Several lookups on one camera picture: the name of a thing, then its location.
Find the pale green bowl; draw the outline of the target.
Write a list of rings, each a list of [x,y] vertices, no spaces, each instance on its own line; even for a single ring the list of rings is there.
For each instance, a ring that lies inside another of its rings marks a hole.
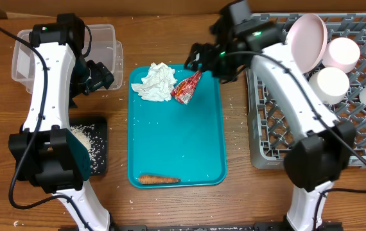
[[[334,105],[344,99],[349,89],[347,75],[336,67],[326,67],[313,74],[309,84],[321,102]]]

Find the white tissue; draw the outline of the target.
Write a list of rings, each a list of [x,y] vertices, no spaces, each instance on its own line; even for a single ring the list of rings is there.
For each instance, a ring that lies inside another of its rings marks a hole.
[[[142,83],[132,83],[131,87],[142,100],[162,102],[171,100],[171,92],[177,79],[175,70],[164,63],[152,63],[148,74],[141,79]]]

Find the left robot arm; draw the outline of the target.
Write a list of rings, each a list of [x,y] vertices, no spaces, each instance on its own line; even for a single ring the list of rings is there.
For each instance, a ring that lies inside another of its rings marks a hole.
[[[113,72],[89,59],[91,29],[73,13],[58,15],[54,23],[34,25],[21,44],[35,55],[34,83],[27,118],[8,140],[16,161],[13,180],[40,187],[47,201],[59,200],[77,230],[115,230],[110,212],[89,181],[87,148],[69,124],[74,98],[109,89]]]

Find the orange carrot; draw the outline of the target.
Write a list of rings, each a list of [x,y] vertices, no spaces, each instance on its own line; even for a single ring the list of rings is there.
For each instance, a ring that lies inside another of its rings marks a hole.
[[[138,181],[140,184],[143,184],[143,185],[180,183],[179,178],[173,178],[173,177],[168,177],[168,176],[155,176],[155,175],[141,175],[138,178]]]

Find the red snack wrapper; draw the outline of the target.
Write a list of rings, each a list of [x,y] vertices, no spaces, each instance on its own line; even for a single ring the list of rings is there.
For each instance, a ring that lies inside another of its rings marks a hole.
[[[187,105],[193,97],[194,91],[202,77],[202,72],[197,71],[194,75],[182,80],[171,92],[179,103]]]

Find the large white plate with rice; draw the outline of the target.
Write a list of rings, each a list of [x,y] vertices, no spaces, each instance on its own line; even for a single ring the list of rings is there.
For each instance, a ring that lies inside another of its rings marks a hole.
[[[299,17],[286,36],[293,58],[302,73],[308,73],[321,61],[327,46],[327,28],[316,14]]]

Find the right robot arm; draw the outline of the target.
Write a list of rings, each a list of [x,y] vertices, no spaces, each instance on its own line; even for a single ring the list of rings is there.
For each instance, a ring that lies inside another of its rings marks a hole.
[[[217,22],[211,32],[216,35],[215,44],[194,43],[184,67],[211,71],[225,83],[236,77],[239,67],[248,67],[263,80],[294,138],[283,163],[295,188],[281,230],[327,230],[322,209],[348,166],[354,125],[340,122],[315,95],[274,23],[226,26]]]

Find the pink plastic bowl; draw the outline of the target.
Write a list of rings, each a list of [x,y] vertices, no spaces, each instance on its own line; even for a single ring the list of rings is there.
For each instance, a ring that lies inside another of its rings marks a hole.
[[[349,73],[355,68],[360,54],[360,48],[355,41],[338,37],[327,44],[322,57],[322,65],[336,67],[344,73]]]

